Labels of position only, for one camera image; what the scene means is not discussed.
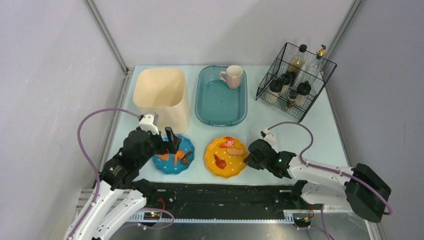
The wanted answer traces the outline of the dark sauce bottle red label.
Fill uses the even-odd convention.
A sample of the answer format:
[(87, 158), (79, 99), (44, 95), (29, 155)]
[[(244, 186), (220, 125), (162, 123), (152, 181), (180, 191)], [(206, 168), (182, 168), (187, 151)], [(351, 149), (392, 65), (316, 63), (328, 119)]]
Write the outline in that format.
[(306, 44), (301, 44), (298, 48), (297, 53), (290, 59), (288, 72), (295, 73), (296, 75), (301, 71), (305, 63), (305, 52), (307, 50)]

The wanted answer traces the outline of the clear glass bottle gold stopper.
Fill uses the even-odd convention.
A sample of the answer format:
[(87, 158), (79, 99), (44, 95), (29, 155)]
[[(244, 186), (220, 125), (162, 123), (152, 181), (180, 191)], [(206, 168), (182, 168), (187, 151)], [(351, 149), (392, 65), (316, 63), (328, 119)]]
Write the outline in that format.
[(315, 58), (307, 65), (306, 72), (311, 76), (317, 78), (322, 68), (322, 60), (326, 55), (327, 47), (325, 45), (321, 45), (321, 48), (316, 52)]

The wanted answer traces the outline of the pink ceramic mug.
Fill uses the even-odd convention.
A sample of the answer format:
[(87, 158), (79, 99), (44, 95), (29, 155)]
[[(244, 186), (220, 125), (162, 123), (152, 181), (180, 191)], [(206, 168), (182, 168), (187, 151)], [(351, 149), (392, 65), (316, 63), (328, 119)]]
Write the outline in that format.
[(231, 65), (219, 73), (219, 77), (230, 89), (237, 89), (242, 81), (243, 69), (238, 65)]

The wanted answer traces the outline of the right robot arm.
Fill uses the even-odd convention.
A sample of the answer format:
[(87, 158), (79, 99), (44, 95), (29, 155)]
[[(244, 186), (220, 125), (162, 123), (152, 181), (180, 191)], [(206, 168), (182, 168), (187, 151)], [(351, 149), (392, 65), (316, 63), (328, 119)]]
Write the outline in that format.
[(328, 205), (352, 210), (364, 220), (380, 223), (389, 214), (386, 206), (391, 188), (366, 164), (355, 167), (319, 165), (289, 151), (276, 152), (262, 139), (248, 147), (244, 163), (256, 170), (268, 170), (277, 178), (296, 180), (290, 194), (297, 206)]

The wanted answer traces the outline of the black wire rack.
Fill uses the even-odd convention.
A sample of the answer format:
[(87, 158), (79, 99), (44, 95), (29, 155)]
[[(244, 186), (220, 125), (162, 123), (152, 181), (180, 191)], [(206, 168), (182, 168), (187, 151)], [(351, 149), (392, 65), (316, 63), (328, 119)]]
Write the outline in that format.
[(296, 105), (296, 102), (292, 106), (292, 108), (286, 107), (286, 101), (288, 99), (288, 93), (281, 97), (280, 94), (278, 96), (278, 101), (275, 104), (271, 104), (268, 102), (268, 92), (269, 92), (269, 84), (270, 81), (274, 78), (280, 78), (287, 71), (289, 67), (289, 62), (291, 58), (298, 52), (300, 45), (294, 45), (290, 42), (287, 42), (282, 47), (281, 51), (278, 53), (277, 57), (273, 61), (271, 67), (268, 72), (263, 77), (262, 81), (257, 87), (255, 99), (262, 99), (268, 104), (278, 108), (279, 110), (285, 112), (290, 115), (297, 122), (302, 122), (307, 113), (312, 108), (313, 104), (316, 102), (318, 96), (321, 94), (325, 86), (327, 85), (329, 79), (337, 68), (337, 64), (331, 60), (326, 59), (326, 55), (322, 60), (322, 68), (318, 75), (318, 77), (310, 76), (306, 72), (307, 65), (316, 57), (316, 52), (322, 47), (320, 47), (316, 52), (308, 51), (308, 47), (306, 52), (304, 53), (304, 64), (300, 70), (300, 72), (296, 75), (295, 81), (293, 82), (290, 90), (297, 90), (297, 87), (300, 83), (304, 81), (308, 81), (311, 85), (311, 92), (307, 96), (306, 102), (304, 105)]

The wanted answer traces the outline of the teal transparent plastic tub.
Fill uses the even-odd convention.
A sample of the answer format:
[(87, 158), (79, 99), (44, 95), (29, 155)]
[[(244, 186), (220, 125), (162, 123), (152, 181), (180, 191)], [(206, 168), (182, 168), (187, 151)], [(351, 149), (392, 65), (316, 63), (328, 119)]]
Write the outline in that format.
[(231, 127), (240, 124), (248, 113), (247, 75), (242, 72), (236, 89), (223, 81), (227, 65), (209, 65), (198, 76), (194, 112), (209, 126)]

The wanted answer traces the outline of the blue polka dot plate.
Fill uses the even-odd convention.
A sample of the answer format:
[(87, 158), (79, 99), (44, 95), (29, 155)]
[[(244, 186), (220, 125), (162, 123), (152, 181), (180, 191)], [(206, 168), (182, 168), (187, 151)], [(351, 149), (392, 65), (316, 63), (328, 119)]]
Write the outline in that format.
[(153, 165), (166, 175), (178, 175), (181, 172), (187, 170), (192, 162), (195, 160), (195, 146), (191, 142), (191, 140), (184, 135), (177, 135), (177, 137), (181, 138), (182, 142), (179, 146), (179, 150), (183, 150), (185, 153), (192, 151), (192, 155), (189, 157), (190, 164), (182, 165), (180, 160), (177, 165), (174, 165), (174, 154), (169, 153), (169, 160), (161, 160), (156, 155), (153, 156), (152, 161)]

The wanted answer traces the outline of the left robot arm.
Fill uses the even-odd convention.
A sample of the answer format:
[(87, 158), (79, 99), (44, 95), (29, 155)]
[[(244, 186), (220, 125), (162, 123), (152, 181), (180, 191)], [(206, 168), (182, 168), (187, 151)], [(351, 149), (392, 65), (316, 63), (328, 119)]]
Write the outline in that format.
[(165, 128), (159, 132), (140, 127), (131, 131), (122, 147), (99, 173), (99, 182), (83, 212), (66, 232), (66, 240), (108, 240), (138, 210), (153, 199), (156, 188), (146, 179), (135, 181), (140, 169), (155, 155), (175, 154), (182, 139)]

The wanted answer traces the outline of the cream plastic waste bin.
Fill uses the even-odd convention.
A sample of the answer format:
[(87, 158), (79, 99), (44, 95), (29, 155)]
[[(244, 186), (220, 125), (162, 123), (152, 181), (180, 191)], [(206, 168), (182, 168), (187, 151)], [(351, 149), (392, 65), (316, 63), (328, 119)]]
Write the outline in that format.
[(171, 127), (176, 134), (190, 125), (190, 103), (185, 72), (176, 67), (143, 70), (137, 78), (133, 103), (142, 114), (156, 113), (160, 131)]

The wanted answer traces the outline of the orange polka dot plate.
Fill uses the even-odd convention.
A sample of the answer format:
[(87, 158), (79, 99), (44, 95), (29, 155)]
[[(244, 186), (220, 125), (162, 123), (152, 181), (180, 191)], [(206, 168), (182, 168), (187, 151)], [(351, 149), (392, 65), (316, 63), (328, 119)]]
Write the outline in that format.
[[(243, 149), (245, 153), (243, 155), (228, 154), (226, 148), (220, 148), (220, 145), (224, 143), (224, 137), (229, 136), (215, 138), (209, 145), (207, 145), (203, 155), (203, 161), (205, 167), (213, 175), (228, 179), (239, 175), (245, 169), (247, 165), (244, 163), (244, 159), (248, 156), (249, 152), (246, 146), (239, 139), (232, 137), (235, 141), (234, 148)], [(217, 155), (221, 159), (225, 160), (225, 169), (220, 169), (216, 166), (214, 155)]]

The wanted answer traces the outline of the small pepper shaker black lid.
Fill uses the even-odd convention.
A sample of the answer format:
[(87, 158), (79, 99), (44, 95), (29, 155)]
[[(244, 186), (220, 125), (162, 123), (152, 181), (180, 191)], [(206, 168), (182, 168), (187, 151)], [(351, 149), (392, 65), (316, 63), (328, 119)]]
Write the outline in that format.
[(287, 97), (287, 101), (286, 101), (286, 107), (288, 109), (291, 109), (293, 107), (293, 105), (296, 102), (297, 96), (298, 96), (298, 92), (294, 89), (292, 89), (288, 92), (288, 97)]

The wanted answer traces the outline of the white granule shaker black lid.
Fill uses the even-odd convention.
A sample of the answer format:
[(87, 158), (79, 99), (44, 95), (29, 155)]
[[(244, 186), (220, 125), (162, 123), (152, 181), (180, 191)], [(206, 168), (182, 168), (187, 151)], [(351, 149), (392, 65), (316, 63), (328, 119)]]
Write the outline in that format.
[(310, 94), (312, 87), (308, 81), (303, 81), (297, 86), (297, 97), (295, 104), (297, 106), (302, 106), (306, 103), (307, 96)]
[(280, 78), (274, 78), (269, 83), (268, 102), (275, 104), (279, 100), (279, 93), (282, 91), (283, 83)]

